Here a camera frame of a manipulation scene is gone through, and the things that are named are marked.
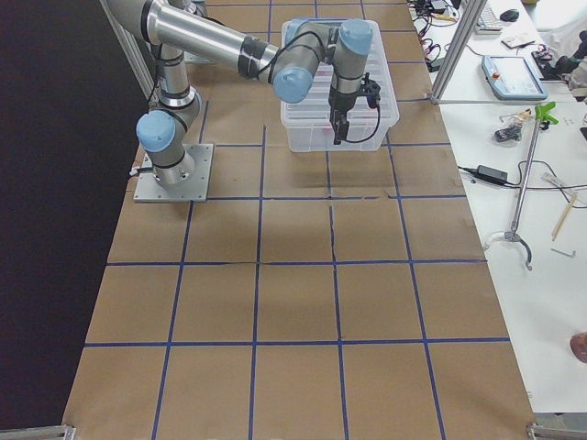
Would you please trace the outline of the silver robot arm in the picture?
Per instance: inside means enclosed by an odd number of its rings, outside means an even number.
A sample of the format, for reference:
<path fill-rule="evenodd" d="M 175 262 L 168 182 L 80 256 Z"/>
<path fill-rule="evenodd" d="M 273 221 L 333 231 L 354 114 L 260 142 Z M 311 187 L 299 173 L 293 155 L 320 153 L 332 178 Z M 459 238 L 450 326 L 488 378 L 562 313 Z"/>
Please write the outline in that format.
<path fill-rule="evenodd" d="M 365 20 L 327 24 L 296 18 L 284 46 L 277 48 L 168 1 L 110 1 L 107 5 L 122 28 L 154 51 L 158 104 L 138 120 L 136 131 L 151 161 L 151 178 L 162 189 L 190 181 L 196 169 L 195 159 L 183 146 L 184 134 L 201 106 L 201 97 L 187 78 L 187 52 L 232 67 L 243 78 L 267 82 L 288 104 L 305 99 L 320 64 L 332 66 L 328 104 L 335 144 L 347 140 L 348 113 L 359 97 L 373 109 L 380 107 L 381 88 L 365 71 L 373 40 Z"/>

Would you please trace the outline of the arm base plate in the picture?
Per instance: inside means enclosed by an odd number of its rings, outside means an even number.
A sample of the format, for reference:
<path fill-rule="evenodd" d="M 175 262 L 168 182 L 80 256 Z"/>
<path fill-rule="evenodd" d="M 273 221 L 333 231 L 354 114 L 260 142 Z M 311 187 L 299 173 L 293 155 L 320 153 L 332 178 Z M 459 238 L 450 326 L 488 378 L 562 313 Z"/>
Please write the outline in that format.
<path fill-rule="evenodd" d="M 207 200 L 215 145 L 184 143 L 183 147 L 186 152 L 183 162 L 168 170 L 154 168 L 150 157 L 145 156 L 144 167 L 151 170 L 138 175 L 135 202 L 204 203 Z"/>

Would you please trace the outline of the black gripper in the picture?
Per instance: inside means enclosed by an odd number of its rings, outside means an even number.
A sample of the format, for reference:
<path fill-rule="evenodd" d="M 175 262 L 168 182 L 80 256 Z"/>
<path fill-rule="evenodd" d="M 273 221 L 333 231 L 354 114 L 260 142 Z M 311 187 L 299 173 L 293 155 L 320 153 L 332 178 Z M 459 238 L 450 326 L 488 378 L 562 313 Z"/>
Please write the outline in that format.
<path fill-rule="evenodd" d="M 328 103 L 330 105 L 330 124 L 334 132 L 334 145 L 340 145 L 347 140 L 349 121 L 347 112 L 350 111 L 358 97 L 365 97 L 368 107 L 378 109 L 380 107 L 381 86 L 370 78 L 367 72 L 360 78 L 360 83 L 354 92 L 342 92 L 330 86 Z"/>

